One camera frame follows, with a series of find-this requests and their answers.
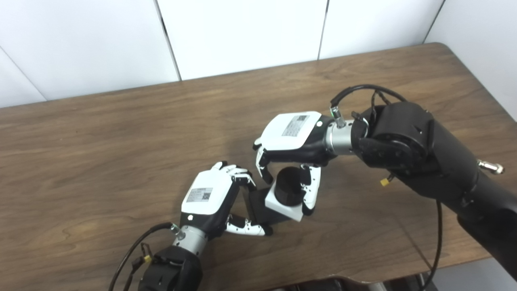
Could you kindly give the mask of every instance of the black cylinder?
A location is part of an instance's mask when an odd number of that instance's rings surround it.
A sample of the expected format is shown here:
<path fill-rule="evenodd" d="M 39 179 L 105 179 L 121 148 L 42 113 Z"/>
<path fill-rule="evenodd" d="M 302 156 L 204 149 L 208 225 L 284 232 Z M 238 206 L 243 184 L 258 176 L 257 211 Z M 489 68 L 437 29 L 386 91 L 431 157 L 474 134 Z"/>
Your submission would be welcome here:
<path fill-rule="evenodd" d="M 275 197 L 285 206 L 296 206 L 302 203 L 299 168 L 287 167 L 280 170 L 275 186 Z"/>

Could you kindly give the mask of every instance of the metal connector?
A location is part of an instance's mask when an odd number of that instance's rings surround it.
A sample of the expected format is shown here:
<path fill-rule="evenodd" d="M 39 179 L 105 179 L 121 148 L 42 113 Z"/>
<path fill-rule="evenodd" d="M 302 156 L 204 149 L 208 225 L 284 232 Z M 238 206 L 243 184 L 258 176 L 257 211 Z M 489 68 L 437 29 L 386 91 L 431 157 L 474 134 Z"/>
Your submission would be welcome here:
<path fill-rule="evenodd" d="M 185 238 L 185 233 L 181 230 L 181 228 L 179 228 L 179 226 L 177 226 L 174 223 L 172 224 L 171 231 L 178 240 L 182 240 Z"/>
<path fill-rule="evenodd" d="M 343 119 L 343 116 L 341 116 L 341 112 L 339 112 L 339 109 L 337 106 L 330 107 L 330 114 L 332 115 L 332 118 L 334 118 L 334 121 L 336 122 L 337 128 L 344 128 L 346 125 L 345 120 Z"/>
<path fill-rule="evenodd" d="M 494 175 L 499 175 L 505 172 L 505 168 L 502 165 L 489 163 L 480 159 L 478 160 L 478 166 L 483 170 L 488 170 Z"/>

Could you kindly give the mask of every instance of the black cable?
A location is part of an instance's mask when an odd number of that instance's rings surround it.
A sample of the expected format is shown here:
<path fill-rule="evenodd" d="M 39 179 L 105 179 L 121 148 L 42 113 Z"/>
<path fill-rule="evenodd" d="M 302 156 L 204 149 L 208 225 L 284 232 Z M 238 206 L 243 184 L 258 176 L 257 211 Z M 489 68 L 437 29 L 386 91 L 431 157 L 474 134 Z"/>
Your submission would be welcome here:
<path fill-rule="evenodd" d="M 415 280 L 417 280 L 417 286 L 418 288 L 422 288 L 422 282 L 420 281 L 420 274 L 415 275 Z"/>
<path fill-rule="evenodd" d="M 128 291 L 129 287 L 131 286 L 131 282 L 133 281 L 133 275 L 135 274 L 136 270 L 131 270 L 131 273 L 128 276 L 128 279 L 126 280 L 126 284 L 124 285 L 124 289 L 122 291 Z"/>
<path fill-rule="evenodd" d="M 373 91 L 373 95 L 372 95 L 372 113 L 371 113 L 371 116 L 370 116 L 370 120 L 371 120 L 371 123 L 372 124 L 375 124 L 375 121 L 377 120 L 377 111 L 375 111 L 375 96 L 377 95 L 377 90 Z"/>
<path fill-rule="evenodd" d="M 384 103 L 386 103 L 386 105 L 391 104 L 390 100 L 386 99 L 386 97 L 384 96 L 384 94 L 381 91 L 376 91 L 376 92 L 379 95 L 379 97 L 384 101 Z"/>
<path fill-rule="evenodd" d="M 402 97 L 402 95 L 400 95 L 399 93 L 395 92 L 395 91 L 392 91 L 388 88 L 384 88 L 382 86 L 377 86 L 377 85 L 371 85 L 371 84 L 362 84 L 362 85 L 356 85 L 356 86 L 352 86 L 352 87 L 348 87 L 346 89 L 344 89 L 343 91 L 339 92 L 338 95 L 336 95 L 331 101 L 330 101 L 330 106 L 331 107 L 336 107 L 339 102 L 348 94 L 352 93 L 353 91 L 357 91 L 357 90 L 364 90 L 364 89 L 372 89 L 372 90 L 377 90 L 377 91 L 380 91 L 380 92 L 383 92 L 383 93 L 386 93 L 388 95 L 391 95 L 395 98 L 397 98 L 398 100 L 402 101 L 402 102 L 406 102 L 406 98 Z"/>
<path fill-rule="evenodd" d="M 440 261 L 440 256 L 442 254 L 442 238 L 444 232 L 443 219 L 442 219 L 442 204 L 440 201 L 436 201 L 436 208 L 438 210 L 438 245 L 436 246 L 436 255 L 434 257 L 434 263 L 431 267 L 431 272 L 429 273 L 429 277 L 425 281 L 424 285 L 418 289 L 418 291 L 424 291 L 427 286 L 431 283 L 434 277 L 434 273 L 436 273 L 436 269 L 438 269 L 438 262 Z"/>
<path fill-rule="evenodd" d="M 161 230 L 161 229 L 171 229 L 171 227 L 172 227 L 171 222 L 157 224 L 157 225 L 151 227 L 148 231 L 144 232 L 144 234 L 141 235 L 136 240 L 136 242 L 134 242 L 134 244 L 129 248 L 128 252 L 126 253 L 124 258 L 120 262 L 120 265 L 118 266 L 117 270 L 115 271 L 115 274 L 113 275 L 113 278 L 111 279 L 111 283 L 110 283 L 110 287 L 108 288 L 108 291 L 113 291 L 113 288 L 115 288 L 115 282 L 117 282 L 118 275 L 120 275 L 122 268 L 124 267 L 127 260 L 129 259 L 129 256 L 131 256 L 131 254 L 133 253 L 134 249 L 136 249 L 136 247 L 150 234 L 152 234 L 158 230 Z"/>

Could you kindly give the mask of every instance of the label sticker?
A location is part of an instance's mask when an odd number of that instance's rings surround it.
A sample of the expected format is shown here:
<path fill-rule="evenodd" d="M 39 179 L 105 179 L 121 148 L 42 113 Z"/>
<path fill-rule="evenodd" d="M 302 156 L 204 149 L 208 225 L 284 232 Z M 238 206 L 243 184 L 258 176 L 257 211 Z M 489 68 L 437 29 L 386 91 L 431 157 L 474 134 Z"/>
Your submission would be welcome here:
<path fill-rule="evenodd" d="M 297 137 L 308 117 L 308 115 L 297 115 L 293 117 L 282 133 L 282 136 Z"/>
<path fill-rule="evenodd" d="M 208 202 L 213 188 L 194 188 L 190 191 L 188 202 Z"/>

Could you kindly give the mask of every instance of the wooden table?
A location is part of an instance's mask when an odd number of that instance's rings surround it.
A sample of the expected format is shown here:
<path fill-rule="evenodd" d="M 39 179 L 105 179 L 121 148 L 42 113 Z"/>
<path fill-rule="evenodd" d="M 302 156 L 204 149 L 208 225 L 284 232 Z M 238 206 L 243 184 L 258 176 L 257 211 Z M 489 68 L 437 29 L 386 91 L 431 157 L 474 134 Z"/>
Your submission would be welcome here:
<path fill-rule="evenodd" d="M 251 146 L 275 115 L 328 114 L 332 97 L 360 83 L 429 109 L 479 158 L 504 163 L 507 173 L 493 178 L 517 192 L 517 124 L 440 44 L 5 108 L 2 289 L 107 289 L 141 233 L 179 222 L 199 171 L 227 159 L 256 173 Z M 366 109 L 370 95 L 354 93 L 342 112 Z M 261 290 L 332 276 L 368 283 L 427 271 L 435 203 L 401 182 L 381 187 L 385 176 L 356 157 L 336 158 L 323 169 L 312 216 L 276 225 L 272 237 L 226 234 L 210 242 L 200 290 Z M 245 214 L 242 198 L 234 208 Z M 441 267 L 489 257 L 451 211 L 444 216 Z M 149 241 L 157 251 L 172 239 L 164 231 Z"/>

